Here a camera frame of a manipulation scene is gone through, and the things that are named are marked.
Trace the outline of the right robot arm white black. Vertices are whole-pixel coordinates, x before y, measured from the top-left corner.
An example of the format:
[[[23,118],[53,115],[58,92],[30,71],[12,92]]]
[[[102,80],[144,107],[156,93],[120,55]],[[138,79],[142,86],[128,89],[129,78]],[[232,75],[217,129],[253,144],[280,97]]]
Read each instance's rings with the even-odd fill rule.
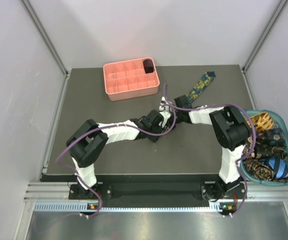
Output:
[[[215,183],[202,184],[203,198],[216,201],[230,197],[240,185],[240,163],[243,149],[252,130],[240,110],[232,105],[192,108],[183,95],[175,98],[177,123],[204,124],[213,127],[216,139],[222,147],[222,161]]]

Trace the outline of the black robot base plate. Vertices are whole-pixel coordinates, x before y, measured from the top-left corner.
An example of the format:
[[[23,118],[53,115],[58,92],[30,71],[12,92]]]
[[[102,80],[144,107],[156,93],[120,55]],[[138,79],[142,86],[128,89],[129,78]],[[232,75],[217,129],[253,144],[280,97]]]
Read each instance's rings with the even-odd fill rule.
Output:
[[[106,204],[122,197],[182,197],[190,201],[241,200],[245,185],[239,178],[225,184],[217,174],[97,175],[95,183],[70,187],[69,199],[90,200],[99,195]]]

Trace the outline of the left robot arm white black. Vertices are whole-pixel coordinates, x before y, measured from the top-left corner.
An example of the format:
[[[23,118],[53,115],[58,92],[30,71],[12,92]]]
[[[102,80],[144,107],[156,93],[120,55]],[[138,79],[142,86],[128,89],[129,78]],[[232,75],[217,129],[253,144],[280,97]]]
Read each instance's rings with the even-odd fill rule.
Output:
[[[152,110],[141,118],[117,123],[113,128],[108,124],[96,123],[93,119],[84,122],[66,142],[77,171],[81,194],[86,198],[92,198],[97,194],[94,163],[107,144],[142,139],[155,143],[172,123],[172,111],[165,108]]]

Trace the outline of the blue yellow floral tie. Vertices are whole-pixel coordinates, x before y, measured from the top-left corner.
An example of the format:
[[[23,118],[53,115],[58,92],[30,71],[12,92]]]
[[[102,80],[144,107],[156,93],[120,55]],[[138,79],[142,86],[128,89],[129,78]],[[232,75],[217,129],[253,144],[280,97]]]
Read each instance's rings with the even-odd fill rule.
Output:
[[[203,93],[203,91],[213,82],[215,78],[216,74],[214,71],[205,72],[187,94],[188,103],[192,104]]]

